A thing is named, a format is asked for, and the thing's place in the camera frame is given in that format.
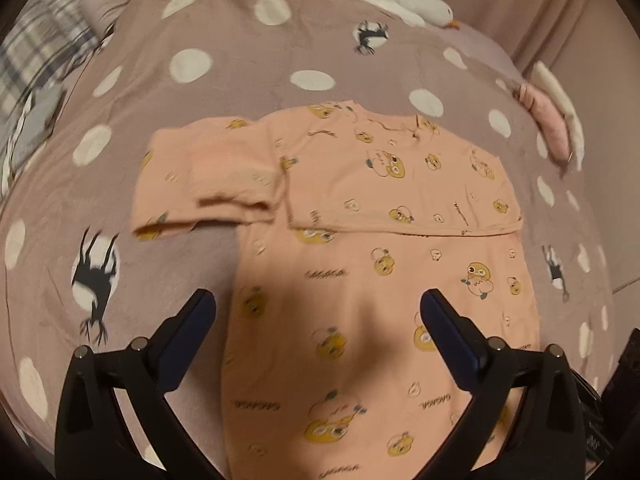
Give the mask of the mauve polka dot bedspread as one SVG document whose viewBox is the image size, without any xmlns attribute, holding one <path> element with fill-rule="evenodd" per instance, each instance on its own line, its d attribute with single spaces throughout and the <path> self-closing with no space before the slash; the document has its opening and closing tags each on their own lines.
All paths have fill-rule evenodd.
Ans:
<svg viewBox="0 0 640 480">
<path fill-rule="evenodd" d="M 70 77 L 53 136 L 1 215 L 1 404 L 18 434 L 53 446 L 55 409 L 93 291 L 81 252 L 111 273 L 108 341 L 149 333 L 194 289 L 229 297 L 232 229 L 160 242 L 130 232 L 131 195 L 151 133 L 232 112 L 311 104 L 293 84 L 324 73 L 330 98 L 417 110 L 498 155 L 524 208 L 526 261 L 544 341 L 594 388 L 616 364 L 613 296 L 582 175 L 561 174 L 514 91 L 520 74 L 472 30 L 411 28 L 359 0 L 132 0 L 110 42 Z"/>
</svg>

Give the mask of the white and pink cloth bundle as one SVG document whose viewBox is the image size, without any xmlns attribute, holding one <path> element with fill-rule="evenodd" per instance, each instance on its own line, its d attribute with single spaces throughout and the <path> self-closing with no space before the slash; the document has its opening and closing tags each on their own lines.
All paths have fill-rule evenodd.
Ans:
<svg viewBox="0 0 640 480">
<path fill-rule="evenodd" d="M 586 154 L 582 121 L 550 68 L 537 61 L 529 80 L 516 88 L 514 96 L 534 118 L 552 160 L 563 171 L 582 171 Z"/>
</svg>

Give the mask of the plaid blue white cloth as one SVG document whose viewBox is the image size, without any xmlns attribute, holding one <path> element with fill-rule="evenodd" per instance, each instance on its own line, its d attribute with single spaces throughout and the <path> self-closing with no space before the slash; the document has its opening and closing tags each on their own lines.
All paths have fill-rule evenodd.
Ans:
<svg viewBox="0 0 640 480">
<path fill-rule="evenodd" d="M 1 195 L 50 138 L 63 80 L 98 45 L 81 0 L 37 0 L 1 44 Z"/>
</svg>

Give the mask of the pink duck print garment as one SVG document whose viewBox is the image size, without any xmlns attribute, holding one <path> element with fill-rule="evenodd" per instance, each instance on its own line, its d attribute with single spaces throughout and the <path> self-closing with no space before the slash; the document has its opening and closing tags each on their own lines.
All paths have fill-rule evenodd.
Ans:
<svg viewBox="0 0 640 480">
<path fill-rule="evenodd" d="M 158 130 L 134 230 L 216 221 L 240 243 L 221 374 L 235 479 L 413 478 L 468 402 L 421 322 L 427 289 L 538 344 L 500 160 L 421 116 L 341 102 Z"/>
</svg>

